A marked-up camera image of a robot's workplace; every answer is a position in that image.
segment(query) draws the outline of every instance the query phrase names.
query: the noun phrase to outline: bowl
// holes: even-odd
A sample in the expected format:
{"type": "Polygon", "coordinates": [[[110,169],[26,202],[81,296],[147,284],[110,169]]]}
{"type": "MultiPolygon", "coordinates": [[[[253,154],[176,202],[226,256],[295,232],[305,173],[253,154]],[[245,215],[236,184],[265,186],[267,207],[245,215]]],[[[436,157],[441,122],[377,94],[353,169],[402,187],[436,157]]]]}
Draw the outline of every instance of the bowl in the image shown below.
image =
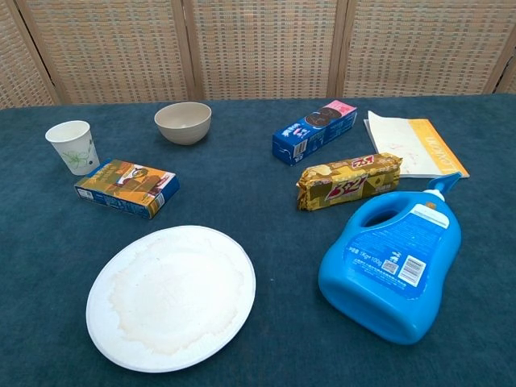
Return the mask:
{"type": "Polygon", "coordinates": [[[168,141],[192,145],[210,130],[211,108],[199,102],[174,103],[159,110],[154,122],[168,141]]]}

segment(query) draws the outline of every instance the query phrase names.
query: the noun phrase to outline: teal tablecloth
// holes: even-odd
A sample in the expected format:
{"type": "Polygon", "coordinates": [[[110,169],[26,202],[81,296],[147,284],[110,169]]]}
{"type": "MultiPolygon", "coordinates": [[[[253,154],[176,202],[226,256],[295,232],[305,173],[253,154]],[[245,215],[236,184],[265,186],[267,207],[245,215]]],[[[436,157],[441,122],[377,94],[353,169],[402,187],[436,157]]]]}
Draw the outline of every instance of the teal tablecloth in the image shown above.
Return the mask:
{"type": "MultiPolygon", "coordinates": [[[[328,100],[208,102],[209,135],[166,141],[153,122],[165,103],[0,111],[0,385],[516,385],[515,95],[344,99],[355,126],[294,167],[271,153],[272,133],[328,100]],[[429,118],[471,173],[447,195],[463,245],[429,333],[401,347],[334,310],[317,286],[324,252],[364,202],[296,210],[295,182],[313,164],[374,151],[363,118],[429,118]],[[177,173],[181,189],[153,220],[80,200],[77,178],[44,139],[70,119],[91,123],[101,159],[177,173]],[[91,342],[85,304],[114,254],[159,229],[213,227],[240,243],[256,300],[239,334],[191,368],[143,374],[91,342]]],[[[425,179],[399,189],[421,190],[425,179]]]]}

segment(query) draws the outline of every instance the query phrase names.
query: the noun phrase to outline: paper cup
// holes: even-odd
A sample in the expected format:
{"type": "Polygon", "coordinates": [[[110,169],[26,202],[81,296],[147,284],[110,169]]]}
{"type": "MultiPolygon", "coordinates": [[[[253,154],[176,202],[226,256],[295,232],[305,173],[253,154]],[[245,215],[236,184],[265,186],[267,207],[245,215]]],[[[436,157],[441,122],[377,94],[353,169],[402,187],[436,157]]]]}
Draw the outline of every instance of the paper cup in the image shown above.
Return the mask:
{"type": "Polygon", "coordinates": [[[97,151],[85,121],[67,121],[47,130],[45,139],[74,175],[86,175],[99,166],[97,151]]]}

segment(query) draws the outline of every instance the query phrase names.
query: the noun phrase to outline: oreo box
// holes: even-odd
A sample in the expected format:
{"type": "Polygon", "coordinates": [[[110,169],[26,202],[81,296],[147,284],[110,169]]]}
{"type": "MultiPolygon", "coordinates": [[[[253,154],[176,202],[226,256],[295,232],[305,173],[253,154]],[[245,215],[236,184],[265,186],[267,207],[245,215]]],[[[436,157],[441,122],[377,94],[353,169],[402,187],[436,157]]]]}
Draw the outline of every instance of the oreo box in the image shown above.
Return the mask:
{"type": "Polygon", "coordinates": [[[273,135],[273,155],[295,165],[355,123],[356,108],[333,101],[273,135]]]}
{"type": "Polygon", "coordinates": [[[79,198],[149,219],[178,189],[175,173],[111,159],[75,184],[79,198]]]}

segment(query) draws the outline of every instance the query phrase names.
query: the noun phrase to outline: detergent bottle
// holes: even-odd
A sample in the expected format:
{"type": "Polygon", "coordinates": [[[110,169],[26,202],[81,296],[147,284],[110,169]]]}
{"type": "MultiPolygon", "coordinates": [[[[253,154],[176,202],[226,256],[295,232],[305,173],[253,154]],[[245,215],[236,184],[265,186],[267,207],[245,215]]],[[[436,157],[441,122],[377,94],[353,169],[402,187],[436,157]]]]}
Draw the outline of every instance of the detergent bottle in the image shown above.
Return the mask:
{"type": "Polygon", "coordinates": [[[362,205],[322,259],[318,283],[329,303],[388,341],[418,342],[435,320],[459,251],[460,226],[443,194],[460,177],[362,205]]]}

